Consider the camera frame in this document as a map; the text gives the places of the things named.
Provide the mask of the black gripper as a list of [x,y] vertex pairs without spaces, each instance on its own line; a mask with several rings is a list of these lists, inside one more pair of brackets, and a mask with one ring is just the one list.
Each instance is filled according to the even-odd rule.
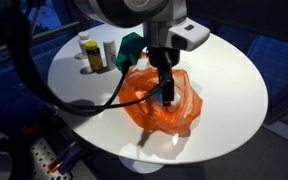
[[[172,66],[177,65],[180,61],[180,51],[178,49],[149,46],[148,55],[150,64],[161,71],[166,71],[168,69],[166,57],[169,57]],[[165,84],[162,87],[163,96],[173,99],[174,79],[171,70],[167,70],[164,73],[163,80],[165,81]]]

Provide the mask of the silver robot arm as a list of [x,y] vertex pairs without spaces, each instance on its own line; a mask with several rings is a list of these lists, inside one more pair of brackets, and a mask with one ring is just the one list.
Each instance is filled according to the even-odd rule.
[[167,45],[168,30],[184,22],[186,0],[72,0],[87,18],[120,28],[142,24],[148,42],[150,63],[158,69],[162,102],[170,106],[174,100],[174,80],[170,66],[179,62],[180,49]]

